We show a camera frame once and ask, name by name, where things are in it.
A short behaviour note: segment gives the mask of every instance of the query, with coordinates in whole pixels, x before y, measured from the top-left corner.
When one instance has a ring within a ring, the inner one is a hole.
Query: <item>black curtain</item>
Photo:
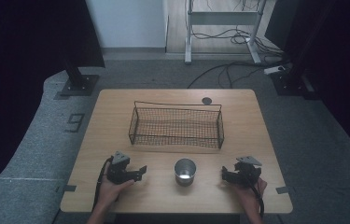
[[[0,173],[64,59],[105,66],[84,0],[0,0]]]

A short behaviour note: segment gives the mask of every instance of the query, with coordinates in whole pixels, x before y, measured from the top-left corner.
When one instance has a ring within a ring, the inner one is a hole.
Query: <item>wall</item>
[[[87,0],[101,48],[165,48],[166,0]]]

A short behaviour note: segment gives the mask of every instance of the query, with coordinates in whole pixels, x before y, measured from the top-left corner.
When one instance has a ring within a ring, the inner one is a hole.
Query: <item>black wire mesh basket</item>
[[[129,129],[132,145],[189,145],[221,148],[221,105],[134,102]]]

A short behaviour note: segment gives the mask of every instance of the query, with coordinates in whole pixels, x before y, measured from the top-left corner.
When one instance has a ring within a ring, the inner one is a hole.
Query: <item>person's hand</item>
[[[247,218],[250,223],[262,223],[262,218],[259,215],[259,200],[251,188],[244,188],[239,185],[232,184],[231,187],[238,196],[239,204],[244,208]],[[256,190],[260,193],[261,198],[264,190],[267,188],[267,182],[259,178],[255,185]]]
[[[104,176],[102,177],[102,183],[99,188],[98,201],[93,208],[89,224],[92,223],[104,223],[110,205],[118,198],[119,194],[130,185],[134,184],[134,180],[128,180],[120,185],[113,184],[107,179],[107,169],[110,163],[105,166]]]

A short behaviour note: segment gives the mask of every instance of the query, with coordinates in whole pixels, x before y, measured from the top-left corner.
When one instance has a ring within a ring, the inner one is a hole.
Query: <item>metal cup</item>
[[[175,180],[180,186],[186,187],[194,181],[197,167],[190,159],[181,159],[175,164]]]

